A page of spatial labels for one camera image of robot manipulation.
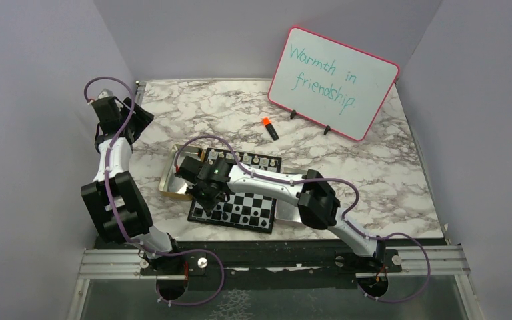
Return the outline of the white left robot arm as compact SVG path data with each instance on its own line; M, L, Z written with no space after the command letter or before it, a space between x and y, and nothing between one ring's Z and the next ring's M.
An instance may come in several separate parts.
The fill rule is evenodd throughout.
M152 122L153 115L130 98L104 96L92 107L99 123L95 148L100 154L93 181L81 196L100 238L106 243L131 244L146 252L166 273L182 268L183 256L173 238L153 225L152 216L129 172L133 143Z

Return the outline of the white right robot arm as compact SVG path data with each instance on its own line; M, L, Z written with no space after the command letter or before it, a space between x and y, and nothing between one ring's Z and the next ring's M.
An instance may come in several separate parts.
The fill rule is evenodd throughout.
M306 174L282 174L256 169L235 159L218 158L213 163L185 157L177 166L176 177L187 182L187 193L204 208L212 211L232 193L253 193L280 200L296 207L301 222L312 229L328 230L348 245L358 256L359 265L374 271L385 261L381 240L367 234L342 209L332 182L316 170Z

